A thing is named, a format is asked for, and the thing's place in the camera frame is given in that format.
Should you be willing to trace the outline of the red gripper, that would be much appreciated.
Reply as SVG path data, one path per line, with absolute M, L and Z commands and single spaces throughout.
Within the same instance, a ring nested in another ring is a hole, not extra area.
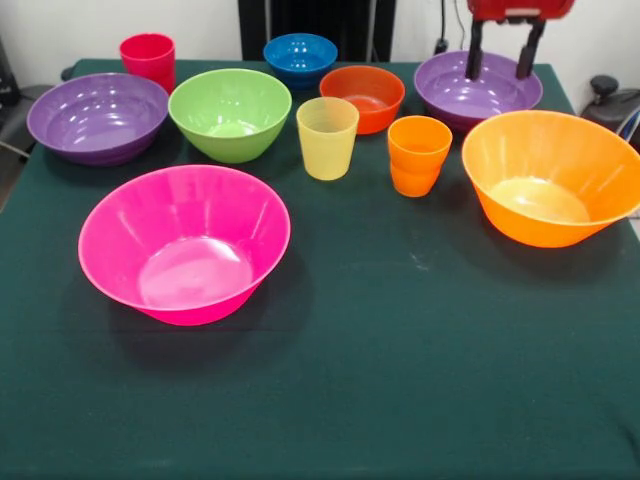
M 546 21 L 564 17 L 572 8 L 574 0 L 468 0 L 472 14 L 471 40 L 468 51 L 465 77 L 479 78 L 483 51 L 482 38 L 485 21 L 504 22 L 509 19 L 534 19 L 527 41 L 521 49 L 516 78 L 526 79 L 533 70 L 539 41 L 544 33 Z

